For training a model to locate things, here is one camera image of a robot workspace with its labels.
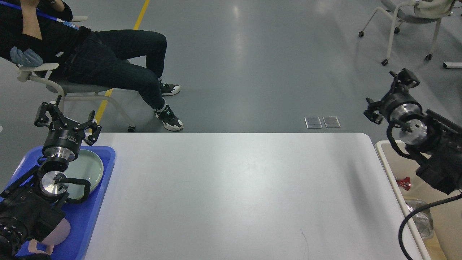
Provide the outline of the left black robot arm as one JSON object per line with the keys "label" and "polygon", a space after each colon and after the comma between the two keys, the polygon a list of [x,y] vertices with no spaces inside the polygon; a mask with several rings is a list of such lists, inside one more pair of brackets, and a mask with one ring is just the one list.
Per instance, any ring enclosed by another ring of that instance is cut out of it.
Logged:
{"label": "left black robot arm", "polygon": [[26,241],[42,241],[64,219],[64,203],[80,204],[88,198],[91,183],[65,175],[78,158],[82,142],[94,145],[102,127],[91,111],[88,121],[79,123],[65,117],[57,104],[43,102],[34,125],[47,127],[42,162],[20,176],[1,192],[1,259],[16,260]]}

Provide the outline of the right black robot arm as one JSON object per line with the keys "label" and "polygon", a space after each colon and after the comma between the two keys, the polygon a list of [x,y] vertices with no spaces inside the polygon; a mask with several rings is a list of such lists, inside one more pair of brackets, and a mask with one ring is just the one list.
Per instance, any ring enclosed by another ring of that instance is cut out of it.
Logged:
{"label": "right black robot arm", "polygon": [[[419,80],[408,69],[391,72],[381,100],[367,98],[368,120],[388,123],[375,148],[403,213],[398,243],[407,259],[461,259],[461,127],[426,110],[409,94]],[[421,232],[437,239],[436,253]]]}

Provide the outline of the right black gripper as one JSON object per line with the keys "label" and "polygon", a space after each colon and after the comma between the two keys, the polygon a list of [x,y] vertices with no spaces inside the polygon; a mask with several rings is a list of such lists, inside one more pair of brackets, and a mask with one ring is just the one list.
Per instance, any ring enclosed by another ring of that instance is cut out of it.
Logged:
{"label": "right black gripper", "polygon": [[368,106],[363,114],[377,125],[380,125],[383,119],[387,122],[406,122],[411,117],[422,114],[422,106],[409,94],[410,89],[420,84],[414,72],[401,69],[399,72],[389,71],[389,74],[394,78],[389,93],[380,101],[368,97],[365,99]]}

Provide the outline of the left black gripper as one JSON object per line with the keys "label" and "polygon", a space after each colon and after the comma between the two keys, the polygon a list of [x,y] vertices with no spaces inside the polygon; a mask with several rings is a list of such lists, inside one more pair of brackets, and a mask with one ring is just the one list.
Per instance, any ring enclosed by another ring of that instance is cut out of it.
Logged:
{"label": "left black gripper", "polygon": [[102,130],[95,115],[89,115],[87,122],[74,126],[74,121],[65,117],[57,105],[47,102],[39,106],[34,125],[49,129],[43,155],[67,161],[78,158],[82,141],[89,146],[94,145]]}

